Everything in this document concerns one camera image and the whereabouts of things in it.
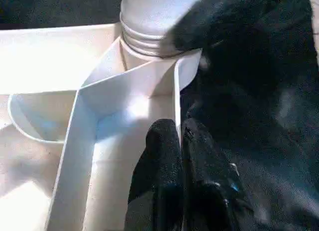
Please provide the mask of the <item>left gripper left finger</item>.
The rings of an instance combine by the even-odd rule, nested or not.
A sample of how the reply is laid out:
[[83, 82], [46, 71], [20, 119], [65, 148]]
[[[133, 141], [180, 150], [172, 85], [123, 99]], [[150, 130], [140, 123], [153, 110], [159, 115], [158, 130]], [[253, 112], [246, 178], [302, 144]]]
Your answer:
[[135, 166], [128, 197], [128, 231], [179, 231], [183, 220], [182, 157], [175, 122], [156, 120]]

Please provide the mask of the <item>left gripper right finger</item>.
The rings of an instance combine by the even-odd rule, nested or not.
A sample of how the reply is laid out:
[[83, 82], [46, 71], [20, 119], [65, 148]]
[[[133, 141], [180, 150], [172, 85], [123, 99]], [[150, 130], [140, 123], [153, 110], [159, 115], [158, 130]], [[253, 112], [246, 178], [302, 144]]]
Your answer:
[[186, 231], [253, 231], [254, 212], [236, 167], [199, 121], [182, 125]]

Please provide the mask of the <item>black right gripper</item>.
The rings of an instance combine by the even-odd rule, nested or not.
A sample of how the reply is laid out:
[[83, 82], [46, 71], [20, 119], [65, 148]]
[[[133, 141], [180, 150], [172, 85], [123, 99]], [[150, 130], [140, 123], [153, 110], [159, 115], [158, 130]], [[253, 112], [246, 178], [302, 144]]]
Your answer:
[[311, 42], [310, 0], [201, 0], [164, 35], [161, 50], [225, 42]]

